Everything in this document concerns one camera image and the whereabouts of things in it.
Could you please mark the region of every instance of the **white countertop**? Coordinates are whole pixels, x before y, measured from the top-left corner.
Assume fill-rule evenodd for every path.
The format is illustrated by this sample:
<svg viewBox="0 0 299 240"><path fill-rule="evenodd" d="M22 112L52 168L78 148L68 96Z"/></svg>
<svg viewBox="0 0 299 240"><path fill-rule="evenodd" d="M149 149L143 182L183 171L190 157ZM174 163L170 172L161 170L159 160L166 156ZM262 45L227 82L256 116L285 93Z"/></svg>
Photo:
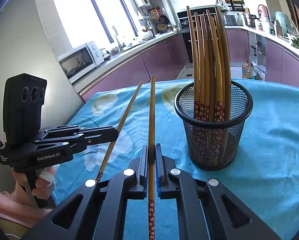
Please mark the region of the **white countertop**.
<svg viewBox="0 0 299 240"><path fill-rule="evenodd" d="M253 29L253 28L249 28L247 26L225 26L225 28L226 29L243 29L243 30L247 30L249 32L256 33L256 34L261 35L265 38L268 38L269 40L275 41L276 43L282 45L286 49L290 50L291 52L294 52L296 55L299 56L299 49L294 48L291 44L289 44L288 39L279 38L279 37L276 37L273 34L269 34L269 33L266 33L264 31L259 31L259 30Z"/></svg>
<svg viewBox="0 0 299 240"><path fill-rule="evenodd" d="M169 38L173 35L176 35L177 32L168 32L163 34L157 34L155 35L154 39L151 39L143 44L140 44L139 46L136 46L128 51L122 52L118 55L115 55L111 57L110 60L103 62L100 64L97 68L91 70L89 73L78 79L76 82L73 83L73 87L76 90L77 93L82 91L85 87L87 87L90 83L92 83L96 78L103 75L107 71L109 71L114 66L120 64L127 58L137 54L143 49L146 49L147 47L150 47L154 45L155 43L162 41L166 38Z"/></svg>

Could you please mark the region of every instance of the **window frame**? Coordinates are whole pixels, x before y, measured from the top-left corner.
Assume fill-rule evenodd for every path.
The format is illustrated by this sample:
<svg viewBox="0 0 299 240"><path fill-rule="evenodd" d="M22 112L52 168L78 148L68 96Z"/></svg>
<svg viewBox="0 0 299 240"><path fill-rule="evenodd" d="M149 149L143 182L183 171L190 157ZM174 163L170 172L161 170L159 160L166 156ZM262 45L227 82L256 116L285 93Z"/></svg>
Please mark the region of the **window frame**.
<svg viewBox="0 0 299 240"><path fill-rule="evenodd" d="M130 14L130 12L129 12L129 10L128 10L128 8L127 8L127 6L126 6L124 0L119 0L119 1L120 1L121 5L122 5L122 7L123 7L123 10L125 11L125 14L126 14L126 16L127 16L127 18L128 18L128 21L129 21L129 23L130 23L130 25L131 25L131 28L132 28L132 30L133 30L135 36L138 37L138 33L137 33L137 29L136 29L135 23L134 23L134 21L133 21L133 19L132 19L132 17L131 17L131 14ZM113 37L112 37L112 35L111 35L111 33L110 33L110 31L109 31L109 29L108 29L106 23L105 23L105 19L104 19L104 17L102 16L102 13L100 12L99 7L98 7L96 1L95 1L95 0L91 0L91 2L92 2L92 4L93 4L93 7L94 7L94 9L95 9L95 12L96 12L96 14L97 14L99 20L100 20L100 23L101 23L102 26L103 26L103 29L104 29L104 31L105 31L105 33L106 33L106 35L107 35L107 38L108 38L109 42L110 42L110 43L113 43L113 42L114 42L114 39L113 39Z"/></svg>

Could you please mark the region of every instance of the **camera lens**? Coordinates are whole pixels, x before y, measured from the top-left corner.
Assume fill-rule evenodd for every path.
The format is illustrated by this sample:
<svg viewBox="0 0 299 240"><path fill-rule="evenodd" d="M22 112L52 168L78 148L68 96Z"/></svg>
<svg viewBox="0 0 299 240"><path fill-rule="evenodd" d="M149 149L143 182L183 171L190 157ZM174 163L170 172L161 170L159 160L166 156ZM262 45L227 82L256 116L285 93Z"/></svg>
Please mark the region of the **camera lens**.
<svg viewBox="0 0 299 240"><path fill-rule="evenodd" d="M44 88L42 88L42 89L41 89L41 92L39 93L39 98L40 98L41 100L43 100L43 98L44 98L44 94L45 94L45 92L44 92Z"/></svg>
<svg viewBox="0 0 299 240"><path fill-rule="evenodd" d="M37 87L33 87L33 89L32 89L32 95L31 95L31 98L32 98L33 102L35 102L37 100L37 94L38 94L38 88Z"/></svg>
<svg viewBox="0 0 299 240"><path fill-rule="evenodd" d="M22 91L22 100L23 100L23 102L26 102L26 100L28 99L28 95L29 95L28 87L24 87L24 89Z"/></svg>

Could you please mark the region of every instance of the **white microwave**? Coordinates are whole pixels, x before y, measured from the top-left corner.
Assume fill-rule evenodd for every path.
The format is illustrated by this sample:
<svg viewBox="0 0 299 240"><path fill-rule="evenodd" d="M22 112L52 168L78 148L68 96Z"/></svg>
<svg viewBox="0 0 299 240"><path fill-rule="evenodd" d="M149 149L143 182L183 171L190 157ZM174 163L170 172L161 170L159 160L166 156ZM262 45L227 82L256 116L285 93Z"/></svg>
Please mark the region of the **white microwave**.
<svg viewBox="0 0 299 240"><path fill-rule="evenodd" d="M104 62L103 54L94 41L71 49L57 59L71 84Z"/></svg>

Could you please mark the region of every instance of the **black mesh pen holder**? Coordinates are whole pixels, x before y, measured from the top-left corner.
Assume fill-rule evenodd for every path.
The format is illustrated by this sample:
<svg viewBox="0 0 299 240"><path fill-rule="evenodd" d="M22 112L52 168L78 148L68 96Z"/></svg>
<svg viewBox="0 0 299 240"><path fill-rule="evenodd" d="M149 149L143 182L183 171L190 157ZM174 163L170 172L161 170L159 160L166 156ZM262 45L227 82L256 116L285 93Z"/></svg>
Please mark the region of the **black mesh pen holder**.
<svg viewBox="0 0 299 240"><path fill-rule="evenodd" d="M184 123L188 155L199 168L209 171L223 169L235 159L245 119L252 112L252 96L245 87L232 81L230 120L204 122L193 118L193 85L181 89L174 101L176 113Z"/></svg>

